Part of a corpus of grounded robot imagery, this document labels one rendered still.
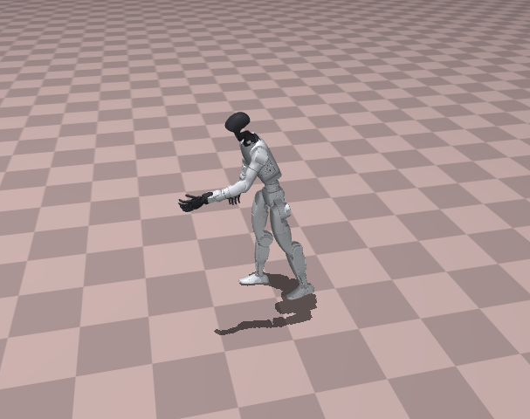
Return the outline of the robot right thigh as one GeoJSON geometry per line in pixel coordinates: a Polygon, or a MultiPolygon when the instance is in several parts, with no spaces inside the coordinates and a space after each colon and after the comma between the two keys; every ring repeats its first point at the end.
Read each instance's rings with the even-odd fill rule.
{"type": "Polygon", "coordinates": [[[257,191],[251,208],[251,221],[254,234],[258,242],[267,247],[272,244],[273,236],[269,231],[265,231],[266,221],[268,217],[268,207],[262,195],[262,189],[257,191]]]}

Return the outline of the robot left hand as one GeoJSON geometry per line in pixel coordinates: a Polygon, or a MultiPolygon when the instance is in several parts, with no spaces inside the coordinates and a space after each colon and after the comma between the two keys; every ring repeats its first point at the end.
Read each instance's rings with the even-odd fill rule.
{"type": "Polygon", "coordinates": [[[198,208],[200,208],[204,203],[205,204],[208,204],[208,197],[210,196],[213,196],[213,193],[212,192],[207,192],[205,194],[202,194],[202,196],[190,196],[190,195],[185,195],[187,197],[190,197],[192,198],[191,200],[188,200],[188,201],[183,201],[181,199],[179,199],[179,201],[181,203],[186,203],[186,204],[181,204],[179,203],[181,209],[185,212],[190,212],[192,210],[196,210],[198,208]]]}

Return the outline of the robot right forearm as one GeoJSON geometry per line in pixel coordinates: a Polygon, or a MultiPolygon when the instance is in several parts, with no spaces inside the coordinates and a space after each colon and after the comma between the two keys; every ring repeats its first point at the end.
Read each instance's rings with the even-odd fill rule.
{"type": "Polygon", "coordinates": [[[246,170],[249,168],[249,166],[242,161],[242,171],[241,171],[241,175],[239,176],[239,181],[243,181],[245,179],[245,172],[246,170]]]}

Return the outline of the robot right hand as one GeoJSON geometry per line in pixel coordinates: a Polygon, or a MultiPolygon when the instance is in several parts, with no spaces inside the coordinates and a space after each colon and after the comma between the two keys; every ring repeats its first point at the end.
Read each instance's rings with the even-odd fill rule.
{"type": "Polygon", "coordinates": [[[238,203],[240,203],[240,201],[239,201],[239,197],[240,197],[240,194],[237,195],[236,197],[233,197],[233,198],[231,198],[231,197],[230,197],[230,198],[227,198],[227,199],[229,199],[229,204],[232,203],[232,205],[234,205],[234,203],[233,203],[233,199],[234,199],[234,201],[235,201],[235,204],[237,204],[237,200],[238,200],[238,203]]]}

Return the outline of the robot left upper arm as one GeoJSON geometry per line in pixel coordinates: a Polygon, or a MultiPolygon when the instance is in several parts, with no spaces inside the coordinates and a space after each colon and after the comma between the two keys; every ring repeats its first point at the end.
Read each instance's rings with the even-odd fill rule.
{"type": "Polygon", "coordinates": [[[246,189],[242,193],[245,193],[250,189],[259,171],[267,163],[267,160],[268,160],[267,152],[264,149],[258,148],[253,153],[251,157],[251,164],[249,165],[249,168],[245,172],[245,179],[243,181],[239,181],[239,182],[244,182],[246,184],[246,189]]]}

